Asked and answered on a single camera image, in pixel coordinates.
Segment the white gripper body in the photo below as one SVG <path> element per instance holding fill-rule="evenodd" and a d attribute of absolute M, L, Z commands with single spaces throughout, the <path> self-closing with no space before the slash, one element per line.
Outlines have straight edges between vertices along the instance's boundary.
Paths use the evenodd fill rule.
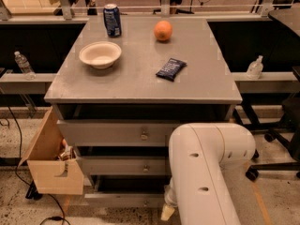
<path fill-rule="evenodd" d="M 171 207 L 178 205 L 173 180 L 170 180 L 170 183 L 165 187 L 164 201 Z"/>

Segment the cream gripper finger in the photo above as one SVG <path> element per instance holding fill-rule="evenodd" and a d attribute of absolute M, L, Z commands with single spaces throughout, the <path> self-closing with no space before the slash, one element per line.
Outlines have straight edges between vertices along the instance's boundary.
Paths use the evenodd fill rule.
<path fill-rule="evenodd" d="M 173 206 L 170 206 L 165 203 L 162 207 L 160 219 L 162 221 L 168 221 L 170 219 L 170 217 L 173 215 L 174 211 L 175 211 L 175 208 Z"/>

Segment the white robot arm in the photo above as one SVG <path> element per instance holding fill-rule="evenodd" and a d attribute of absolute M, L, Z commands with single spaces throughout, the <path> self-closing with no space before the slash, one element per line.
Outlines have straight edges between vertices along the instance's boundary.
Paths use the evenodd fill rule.
<path fill-rule="evenodd" d="M 169 141 L 172 173 L 165 188 L 163 221 L 179 212 L 181 225 L 240 225 L 222 171 L 241 166 L 255 152 L 252 134 L 234 123 L 191 123 Z"/>

